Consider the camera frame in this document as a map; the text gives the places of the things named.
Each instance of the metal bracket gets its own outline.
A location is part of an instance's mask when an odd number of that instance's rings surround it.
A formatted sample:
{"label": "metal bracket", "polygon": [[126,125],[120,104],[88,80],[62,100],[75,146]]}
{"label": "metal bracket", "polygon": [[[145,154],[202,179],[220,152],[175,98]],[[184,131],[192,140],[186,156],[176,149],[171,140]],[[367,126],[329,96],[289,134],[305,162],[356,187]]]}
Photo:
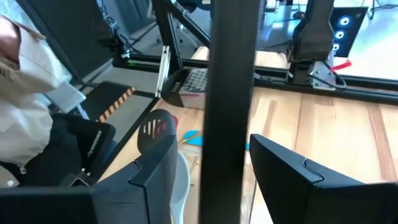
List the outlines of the metal bracket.
{"label": "metal bracket", "polygon": [[163,46],[162,58],[160,59],[159,76],[157,77],[155,97],[160,98],[160,92],[162,91],[166,78],[169,75],[170,57],[171,57],[170,47]]}
{"label": "metal bracket", "polygon": [[[334,51],[331,51],[326,63],[333,67],[333,58],[334,58]],[[328,67],[325,66],[323,62],[315,62],[313,67],[313,72],[311,73],[314,77],[324,80],[325,82],[330,83],[331,85],[336,85],[336,77],[334,74],[329,70]],[[324,84],[317,79],[312,79],[312,87],[320,90],[331,90],[335,91],[336,88],[330,85]]]}

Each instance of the blue object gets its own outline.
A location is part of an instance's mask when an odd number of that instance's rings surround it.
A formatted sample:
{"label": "blue object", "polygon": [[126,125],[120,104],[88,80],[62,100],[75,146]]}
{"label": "blue object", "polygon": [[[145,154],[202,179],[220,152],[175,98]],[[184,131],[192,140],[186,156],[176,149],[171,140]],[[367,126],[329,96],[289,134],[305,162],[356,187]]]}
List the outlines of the blue object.
{"label": "blue object", "polygon": [[[193,130],[193,131],[187,131],[184,136],[183,136],[183,140],[184,139],[188,139],[193,137],[194,135],[198,134],[199,131],[197,130]],[[203,137],[202,136],[197,136],[189,141],[186,142],[186,144],[190,144],[192,146],[202,146],[202,142],[203,142]],[[249,149],[249,143],[246,143],[246,149]]]}

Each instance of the person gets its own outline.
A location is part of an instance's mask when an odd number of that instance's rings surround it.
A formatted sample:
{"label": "person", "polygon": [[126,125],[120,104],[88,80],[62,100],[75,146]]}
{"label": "person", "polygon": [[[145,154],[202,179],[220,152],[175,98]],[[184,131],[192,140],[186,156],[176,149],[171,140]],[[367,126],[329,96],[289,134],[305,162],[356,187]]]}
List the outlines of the person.
{"label": "person", "polygon": [[64,81],[44,42],[0,15],[0,187],[57,185],[82,168],[76,136],[36,97]]}

